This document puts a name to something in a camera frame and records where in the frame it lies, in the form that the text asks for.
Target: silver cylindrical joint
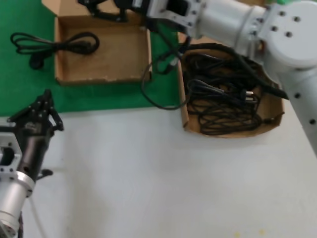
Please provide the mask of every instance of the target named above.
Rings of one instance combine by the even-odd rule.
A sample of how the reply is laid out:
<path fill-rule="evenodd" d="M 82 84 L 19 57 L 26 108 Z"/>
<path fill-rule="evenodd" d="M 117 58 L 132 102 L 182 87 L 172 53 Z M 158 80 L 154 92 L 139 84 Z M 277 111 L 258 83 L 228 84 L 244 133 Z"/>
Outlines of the silver cylindrical joint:
<path fill-rule="evenodd" d="M 32 194 L 35 183 L 26 174 L 16 171 L 2 175 L 0 186 L 0 222 L 13 237 L 19 229 L 18 220 L 24 201 Z"/>
<path fill-rule="evenodd" d="M 208 0 L 203 4 L 199 34 L 234 47 L 254 8 L 235 0 Z"/>
<path fill-rule="evenodd" d="M 0 221 L 14 236 L 19 229 L 19 216 L 27 196 L 27 189 L 17 181 L 1 182 Z"/>

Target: cardboard tray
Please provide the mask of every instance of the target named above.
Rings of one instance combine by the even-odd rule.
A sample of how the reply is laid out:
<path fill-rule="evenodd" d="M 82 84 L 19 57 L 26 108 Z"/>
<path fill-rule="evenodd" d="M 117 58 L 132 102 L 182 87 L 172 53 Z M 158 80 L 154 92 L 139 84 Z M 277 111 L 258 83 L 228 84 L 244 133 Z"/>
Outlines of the cardboard tray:
<path fill-rule="evenodd" d="M 149 31 L 140 27 L 139 15 L 128 12 L 128 23 L 116 23 L 93 18 L 75 0 L 42 0 L 42 3 L 56 14 L 56 42 L 87 31 L 96 34 L 100 40 L 100 47 L 91 55 L 67 51 L 55 54 L 55 78 L 59 84 L 140 81 L 151 60 L 151 40 Z M 101 6 L 107 12 L 117 11 L 112 1 Z"/>
<path fill-rule="evenodd" d="M 185 39 L 185 36 L 182 34 L 179 34 L 179 41 L 183 42 L 184 39 Z M 219 43 L 219 42 L 212 40 L 210 38 L 201 38 L 199 40 L 192 41 L 192 44 L 200 44 L 200 43 Z M 180 86 L 180 98 L 183 102 L 186 96 L 185 96 L 185 88 L 184 88 L 181 65 L 179 66 L 178 75 L 179 75 L 179 86 Z M 262 124 L 258 129 L 253 131 L 233 133 L 233 134 L 228 134 L 228 135 L 223 135 L 218 137 L 222 137 L 222 138 L 252 137 L 252 136 L 257 136 L 259 134 L 263 134 L 265 132 L 273 130 L 274 128 L 280 126 L 283 115 L 285 114 L 283 100 L 281 98 L 278 98 L 269 94 L 264 94 L 258 109 L 258 114 L 262 119 L 270 119 L 271 123 Z M 197 116 L 189 115 L 187 107 L 182 108 L 182 123 L 186 131 L 201 134 L 200 125 L 198 123 Z"/>

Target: white robotic arm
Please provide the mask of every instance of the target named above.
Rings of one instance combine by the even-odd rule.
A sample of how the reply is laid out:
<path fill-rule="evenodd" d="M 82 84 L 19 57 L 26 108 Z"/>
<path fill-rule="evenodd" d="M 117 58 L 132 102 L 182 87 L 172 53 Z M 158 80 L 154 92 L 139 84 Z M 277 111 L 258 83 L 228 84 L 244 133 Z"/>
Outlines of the white robotic arm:
<path fill-rule="evenodd" d="M 78 1 L 98 4 L 105 0 Z M 280 83 L 287 93 L 317 154 L 316 2 L 304 0 L 266 8 L 236 0 L 114 0 L 114 3 L 121 13 L 131 9 L 150 19 L 167 20 L 188 36 L 213 38 L 262 65 L 267 76 Z"/>

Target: cable bundle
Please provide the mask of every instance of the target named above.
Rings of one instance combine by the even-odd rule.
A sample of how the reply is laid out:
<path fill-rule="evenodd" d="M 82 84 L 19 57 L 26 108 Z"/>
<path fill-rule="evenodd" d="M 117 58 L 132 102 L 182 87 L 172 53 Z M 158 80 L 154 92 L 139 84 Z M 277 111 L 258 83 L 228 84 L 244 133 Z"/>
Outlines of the cable bundle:
<path fill-rule="evenodd" d="M 258 86 L 262 91 L 283 94 L 271 88 L 257 76 L 258 66 L 247 59 L 229 54 L 231 49 L 218 44 L 209 44 L 209 50 L 226 53 L 226 57 L 214 57 L 205 53 L 188 53 L 183 61 L 193 78 L 184 74 L 186 92 L 191 91 L 188 103 L 190 115 L 196 115 L 201 133 L 209 136 L 226 135 L 257 129 L 263 120 L 257 114 L 261 97 L 253 93 Z"/>
<path fill-rule="evenodd" d="M 94 44 L 82 38 L 92 38 Z M 76 54 L 89 55 L 95 52 L 100 45 L 99 38 L 91 32 L 81 32 L 64 42 L 52 42 L 30 34 L 16 32 L 10 37 L 16 46 L 16 52 L 21 55 L 31 55 L 30 67 L 40 69 L 44 66 L 44 59 L 57 51 L 70 51 Z"/>

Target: power cord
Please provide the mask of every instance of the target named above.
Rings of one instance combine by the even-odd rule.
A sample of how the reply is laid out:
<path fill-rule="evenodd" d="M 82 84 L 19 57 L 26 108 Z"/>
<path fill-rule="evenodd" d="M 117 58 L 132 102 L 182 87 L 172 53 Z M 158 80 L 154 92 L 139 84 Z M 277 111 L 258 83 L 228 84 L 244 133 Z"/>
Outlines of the power cord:
<path fill-rule="evenodd" d="M 178 110 L 184 106 L 187 105 L 187 103 L 190 100 L 190 96 L 191 96 L 191 90 L 188 90 L 188 93 L 186 95 L 186 99 L 179 104 L 176 107 L 164 107 L 156 102 L 154 102 L 145 92 L 145 81 L 146 81 L 146 75 L 149 73 L 151 67 L 153 65 L 158 65 L 159 63 L 163 62 L 164 60 L 166 60 L 169 56 L 174 55 L 176 59 L 174 59 L 173 61 L 170 62 L 169 66 L 165 69 L 165 71 L 162 72 L 158 72 L 161 74 L 167 74 L 170 73 L 175 66 L 177 66 L 178 61 L 180 60 L 180 62 L 182 62 L 182 51 L 185 52 L 187 50 L 187 46 L 190 44 L 190 38 L 188 38 L 185 42 L 184 45 L 182 45 L 180 48 L 175 48 L 173 46 L 173 44 L 169 41 L 169 39 L 162 33 L 162 31 L 159 29 L 159 27 L 157 28 L 157 33 L 160 35 L 160 37 L 163 39 L 163 41 L 167 44 L 167 46 L 170 48 L 170 50 L 160 56 L 158 56 L 155 60 L 153 60 L 144 70 L 142 76 L 141 76 L 141 93 L 142 95 L 147 99 L 148 102 L 150 102 L 153 106 L 162 109 L 162 110 L 166 110 L 166 111 L 175 111 Z M 186 74 L 191 77 L 190 75 L 190 71 L 187 70 Z"/>
<path fill-rule="evenodd" d="M 93 43 L 82 38 L 92 38 Z M 31 55 L 29 65 L 32 69 L 44 66 L 44 59 L 57 51 L 70 51 L 81 55 L 90 55 L 100 45 L 99 38 L 92 32 L 81 32 L 63 42 L 52 42 L 27 33 L 16 32 L 10 37 L 17 47 L 16 52 L 21 55 Z"/>
<path fill-rule="evenodd" d="M 254 80 L 251 73 L 257 75 L 258 66 L 248 59 L 233 57 L 231 49 L 226 46 L 208 44 L 206 47 L 201 44 L 190 49 L 201 50 L 203 47 L 226 53 L 227 57 L 193 51 L 183 59 L 187 69 L 195 75 L 194 78 L 184 75 L 184 84 L 185 91 L 192 92 L 188 112 L 197 116 L 200 132 L 209 136 L 226 135 L 252 131 L 263 123 L 271 123 L 271 120 L 262 120 L 257 114 L 261 96 L 253 91 L 258 86 L 263 92 L 269 90 L 282 95 L 283 91 L 263 87 L 264 81 L 258 76 Z"/>
<path fill-rule="evenodd" d="M 190 45 L 190 42 L 191 42 L 190 37 L 187 37 L 186 41 L 179 48 L 177 48 L 177 47 L 173 46 L 173 44 L 162 33 L 162 31 L 159 29 L 159 27 L 156 27 L 156 32 L 157 32 L 157 34 L 160 35 L 160 37 L 163 39 L 163 41 L 167 44 L 167 46 L 169 47 L 169 51 L 163 53 L 162 55 L 160 55 L 159 57 L 154 59 L 146 67 L 146 69 L 141 77 L 141 93 L 147 99 L 147 101 L 150 102 L 153 106 L 155 106 L 159 109 L 168 110 L 168 111 L 174 111 L 174 110 L 177 110 L 179 108 L 182 108 L 190 101 L 190 97 L 192 95 L 192 88 L 191 88 L 191 85 L 193 85 L 192 83 L 200 81 L 200 83 L 204 84 L 204 82 L 201 81 L 200 79 L 197 79 L 196 74 L 194 72 L 192 72 L 192 70 L 190 68 L 187 68 L 187 65 L 183 63 L 183 55 L 186 53 L 186 51 L 192 51 L 192 50 L 216 50 L 216 51 L 221 51 L 221 52 L 227 53 L 228 55 L 230 55 L 234 59 L 235 64 L 239 65 L 241 70 L 244 71 L 244 75 L 246 77 L 248 77 L 248 79 L 250 81 L 253 81 L 253 83 L 255 85 L 260 86 L 262 88 L 263 92 L 272 94 L 272 95 L 277 96 L 279 98 L 288 99 L 288 97 L 284 91 L 270 86 L 263 79 L 261 79 L 258 76 L 257 71 L 254 70 L 253 68 L 251 68 L 250 65 L 248 64 L 251 61 L 244 58 L 243 56 L 240 56 L 239 54 L 237 54 L 232 48 L 226 47 L 224 45 L 216 44 L 216 43 Z M 159 71 L 158 64 L 165 61 L 168 57 L 170 57 L 172 55 L 175 56 L 174 60 L 169 63 L 169 65 L 166 67 L 165 70 Z M 156 73 L 166 75 L 177 67 L 177 64 L 179 61 L 181 62 L 182 68 L 185 69 L 184 72 L 185 72 L 186 77 L 187 77 L 187 80 L 185 82 L 186 83 L 185 87 L 187 88 L 186 99 L 184 102 L 182 102 L 180 105 L 178 105 L 176 107 L 164 107 L 164 106 L 154 102 L 147 95 L 147 93 L 145 91 L 146 75 L 148 74 L 148 72 L 150 71 L 152 66 L 154 67 L 154 70 Z"/>

